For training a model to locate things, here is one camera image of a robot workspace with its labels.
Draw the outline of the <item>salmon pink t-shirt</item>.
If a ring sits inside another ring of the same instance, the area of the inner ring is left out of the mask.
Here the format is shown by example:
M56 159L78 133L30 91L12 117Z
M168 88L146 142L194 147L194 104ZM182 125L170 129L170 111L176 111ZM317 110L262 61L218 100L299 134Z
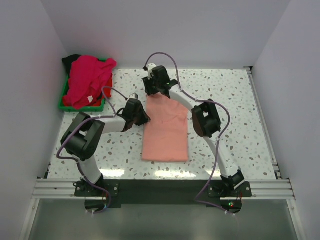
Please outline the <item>salmon pink t-shirt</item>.
M144 125L142 160L186 162L188 156L188 110L160 93L146 97L150 121Z

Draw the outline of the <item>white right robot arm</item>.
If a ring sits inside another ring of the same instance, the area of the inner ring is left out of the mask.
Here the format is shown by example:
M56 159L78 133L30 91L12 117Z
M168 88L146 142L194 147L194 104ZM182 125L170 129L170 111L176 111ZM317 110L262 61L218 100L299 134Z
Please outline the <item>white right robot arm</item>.
M147 72L147 77L142 79L147 95L160 93L191 112L195 133L206 141L214 153L213 167L219 167L223 192L227 196L235 196L241 190L245 177L228 148L221 143L222 135L231 123L228 110L211 99L197 99L184 91L177 79L170 79L167 69L162 65L150 63L143 70Z

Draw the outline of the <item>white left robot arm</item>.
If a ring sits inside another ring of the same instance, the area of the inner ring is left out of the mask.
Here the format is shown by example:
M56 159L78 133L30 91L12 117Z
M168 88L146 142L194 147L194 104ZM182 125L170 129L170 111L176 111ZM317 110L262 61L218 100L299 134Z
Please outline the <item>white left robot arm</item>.
M56 157L75 161L86 182L86 191L92 196L99 196L104 190L104 177L95 160L95 152L102 135L123 133L150 120L142 103L135 98L129 98L125 107L114 115L90 116L80 112L61 138Z

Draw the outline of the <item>green plastic bin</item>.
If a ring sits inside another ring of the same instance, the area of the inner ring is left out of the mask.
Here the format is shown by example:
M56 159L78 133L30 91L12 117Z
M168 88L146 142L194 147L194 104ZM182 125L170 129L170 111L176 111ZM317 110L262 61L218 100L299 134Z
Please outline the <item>green plastic bin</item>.
M85 108L102 93L101 83L105 82L100 80L104 74L103 65L96 57L88 55L81 55L72 63L70 75L66 74L67 89L62 94L71 108L77 111Z

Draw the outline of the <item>magenta t-shirt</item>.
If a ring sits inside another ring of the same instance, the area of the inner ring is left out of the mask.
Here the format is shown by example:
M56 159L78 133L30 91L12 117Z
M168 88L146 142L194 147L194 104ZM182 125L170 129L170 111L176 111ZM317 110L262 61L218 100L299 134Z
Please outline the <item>magenta t-shirt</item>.
M62 106L75 110L98 107L102 99L112 97L113 69L117 66L113 58L74 54L63 58L62 64L67 74Z

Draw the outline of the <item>red t-shirt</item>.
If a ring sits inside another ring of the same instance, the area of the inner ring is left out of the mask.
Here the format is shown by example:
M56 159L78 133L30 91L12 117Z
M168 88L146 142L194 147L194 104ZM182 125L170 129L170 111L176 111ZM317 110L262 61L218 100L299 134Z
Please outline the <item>red t-shirt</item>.
M111 95L111 87L113 86L113 80L112 77L109 78L108 82L106 83L106 88L103 90L107 98L110 98ZM86 107L99 107L102 105L102 100L105 98L105 96L101 93L95 100L93 100L91 103L86 105ZM67 102L66 95L62 97L61 104L62 107L72 107L70 103Z

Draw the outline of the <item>black t-shirt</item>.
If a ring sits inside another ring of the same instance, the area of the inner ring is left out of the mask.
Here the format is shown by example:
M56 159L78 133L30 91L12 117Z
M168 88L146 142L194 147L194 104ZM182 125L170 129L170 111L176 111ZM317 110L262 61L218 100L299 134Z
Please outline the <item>black t-shirt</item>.
M68 76L70 76L72 63L75 62L78 58L80 58L80 54L73 54L68 57L62 58L62 64Z

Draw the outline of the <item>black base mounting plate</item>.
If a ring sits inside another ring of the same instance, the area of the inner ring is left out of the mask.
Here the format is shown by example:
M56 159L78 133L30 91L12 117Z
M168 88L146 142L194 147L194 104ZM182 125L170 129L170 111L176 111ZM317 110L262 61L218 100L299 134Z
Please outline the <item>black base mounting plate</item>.
M123 205L200 205L238 213L252 197L248 181L229 190L222 180L101 180L93 187L85 180L73 183L74 196L84 198L86 210L100 212Z

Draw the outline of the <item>aluminium frame rail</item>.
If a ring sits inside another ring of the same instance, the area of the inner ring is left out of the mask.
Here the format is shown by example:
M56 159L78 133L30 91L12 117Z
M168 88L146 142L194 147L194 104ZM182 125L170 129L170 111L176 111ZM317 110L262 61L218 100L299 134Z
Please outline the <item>aluminium frame rail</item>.
M33 199L75 199L73 183L77 179L37 179ZM249 180L252 197L249 200L294 200L289 179Z

